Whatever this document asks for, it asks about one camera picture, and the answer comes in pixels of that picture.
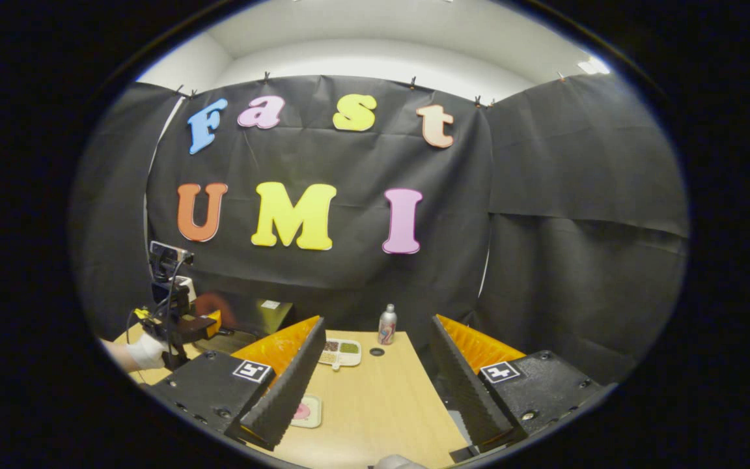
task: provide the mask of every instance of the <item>white glove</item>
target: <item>white glove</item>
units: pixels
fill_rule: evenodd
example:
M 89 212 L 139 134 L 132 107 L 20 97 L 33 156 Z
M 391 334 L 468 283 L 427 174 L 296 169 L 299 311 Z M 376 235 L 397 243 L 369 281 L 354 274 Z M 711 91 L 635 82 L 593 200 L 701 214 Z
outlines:
M 161 342 L 144 333 L 134 344 L 127 344 L 130 356 L 135 360 L 142 370 L 152 368 L 164 368 L 164 360 L 161 353 L 167 351 L 167 342 Z
M 390 454 L 387 457 L 381 458 L 373 469 L 426 469 L 426 467 L 414 463 L 403 456 Z

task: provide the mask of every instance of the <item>orange letter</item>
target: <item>orange letter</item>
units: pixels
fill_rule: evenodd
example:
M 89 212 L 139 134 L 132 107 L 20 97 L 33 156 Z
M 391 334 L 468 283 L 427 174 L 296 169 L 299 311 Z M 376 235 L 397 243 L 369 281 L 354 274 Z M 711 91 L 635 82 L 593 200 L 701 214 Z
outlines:
M 221 196 L 227 192 L 227 185 L 222 183 L 208 184 L 204 192 L 208 193 L 208 219 L 204 226 L 193 222 L 193 207 L 196 205 L 196 194 L 202 191 L 198 184 L 183 184 L 178 188 L 178 230 L 190 241 L 209 241 L 218 231 Z
M 453 116 L 444 113 L 438 104 L 419 107 L 416 115 L 422 116 L 422 135 L 427 143 L 445 149 L 453 145 L 453 137 L 444 134 L 444 124 L 453 124 Z

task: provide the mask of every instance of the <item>foam letter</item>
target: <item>foam letter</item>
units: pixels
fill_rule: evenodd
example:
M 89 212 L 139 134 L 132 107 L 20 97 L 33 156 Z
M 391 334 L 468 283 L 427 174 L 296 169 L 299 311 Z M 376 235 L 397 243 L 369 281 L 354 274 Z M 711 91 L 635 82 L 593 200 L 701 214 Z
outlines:
M 355 130 L 362 132 L 375 124 L 375 109 L 378 103 L 368 94 L 347 94 L 337 101 L 337 110 L 331 122 L 339 130 Z
M 312 184 L 303 197 L 292 207 L 285 186 L 280 183 L 262 183 L 257 186 L 261 197 L 259 202 L 259 222 L 251 242 L 256 246 L 274 246 L 277 237 L 271 232 L 271 224 L 277 227 L 277 234 L 285 246 L 289 246 L 300 225 L 303 234 L 297 238 L 301 249 L 331 249 L 328 237 L 328 206 L 337 190 L 328 184 Z
M 383 195 L 389 200 L 389 238 L 384 241 L 385 253 L 417 253 L 421 248 L 415 238 L 416 204 L 422 193 L 409 189 L 390 189 Z
M 200 149 L 203 149 L 214 141 L 215 136 L 208 132 L 208 127 L 211 130 L 216 130 L 219 124 L 218 112 L 226 107 L 227 99 L 221 98 L 187 120 L 187 124 L 190 124 L 191 135 L 193 136 L 193 145 L 190 146 L 190 154 L 196 154 Z
M 242 127 L 271 128 L 279 124 L 279 113 L 282 112 L 285 101 L 279 96 L 261 96 L 248 104 L 250 107 L 239 115 L 239 125 Z
M 193 221 L 193 208 L 196 195 L 202 191 L 198 184 L 182 184 L 178 187 L 178 231 L 190 241 L 209 241 L 218 231 L 221 196 L 227 192 L 227 185 L 222 183 L 208 184 L 204 192 L 208 193 L 208 219 L 204 226 Z
M 419 107 L 416 115 L 422 116 L 422 135 L 427 143 L 445 149 L 453 145 L 453 137 L 444 134 L 444 124 L 453 124 L 453 116 L 444 113 L 438 104 Z

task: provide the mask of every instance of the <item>blue letter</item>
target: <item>blue letter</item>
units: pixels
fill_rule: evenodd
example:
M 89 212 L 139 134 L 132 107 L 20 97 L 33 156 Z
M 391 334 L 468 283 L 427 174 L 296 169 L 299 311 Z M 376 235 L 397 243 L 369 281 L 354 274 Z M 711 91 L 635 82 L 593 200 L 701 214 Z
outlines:
M 200 149 L 203 149 L 214 141 L 214 136 L 208 132 L 208 127 L 211 130 L 215 130 L 218 127 L 218 112 L 226 107 L 227 99 L 221 98 L 187 120 L 187 124 L 190 124 L 190 132 L 193 134 L 193 145 L 190 146 L 190 154 L 196 154 Z

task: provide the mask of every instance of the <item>white wall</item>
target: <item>white wall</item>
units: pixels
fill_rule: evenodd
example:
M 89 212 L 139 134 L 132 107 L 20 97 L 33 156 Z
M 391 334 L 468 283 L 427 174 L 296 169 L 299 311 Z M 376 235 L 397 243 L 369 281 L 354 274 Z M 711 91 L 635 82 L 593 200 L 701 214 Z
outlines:
M 231 63 L 233 57 L 218 41 L 208 33 L 201 33 L 172 50 L 137 80 L 169 89 L 184 85 L 181 92 L 185 94 L 193 89 L 203 92 L 216 88 L 216 79 Z
M 482 103 L 500 101 L 532 88 L 523 77 L 500 66 L 411 42 L 383 39 L 330 39 L 263 50 L 233 61 L 212 88 L 294 75 L 350 75 L 383 78 L 437 89 Z

